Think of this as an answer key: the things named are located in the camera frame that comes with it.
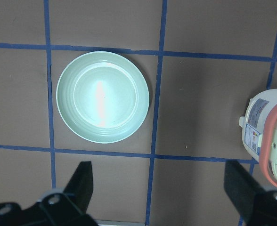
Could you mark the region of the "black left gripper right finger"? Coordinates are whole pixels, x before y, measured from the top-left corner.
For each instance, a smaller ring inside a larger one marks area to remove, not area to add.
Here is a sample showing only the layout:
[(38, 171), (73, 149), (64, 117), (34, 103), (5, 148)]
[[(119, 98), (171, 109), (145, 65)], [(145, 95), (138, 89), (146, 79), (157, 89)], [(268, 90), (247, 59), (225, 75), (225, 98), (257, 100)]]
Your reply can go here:
[(277, 226), (277, 190), (265, 190), (238, 161), (226, 161), (224, 190), (247, 226)]

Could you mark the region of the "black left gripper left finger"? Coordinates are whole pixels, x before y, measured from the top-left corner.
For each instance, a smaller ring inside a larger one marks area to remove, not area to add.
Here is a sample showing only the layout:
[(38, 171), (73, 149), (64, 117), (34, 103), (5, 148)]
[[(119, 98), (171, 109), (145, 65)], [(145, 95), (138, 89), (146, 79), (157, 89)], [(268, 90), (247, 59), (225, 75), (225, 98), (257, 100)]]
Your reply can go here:
[(92, 194), (92, 163), (82, 161), (63, 191), (48, 194), (25, 210), (15, 202), (0, 203), (0, 226), (96, 226), (86, 213)]

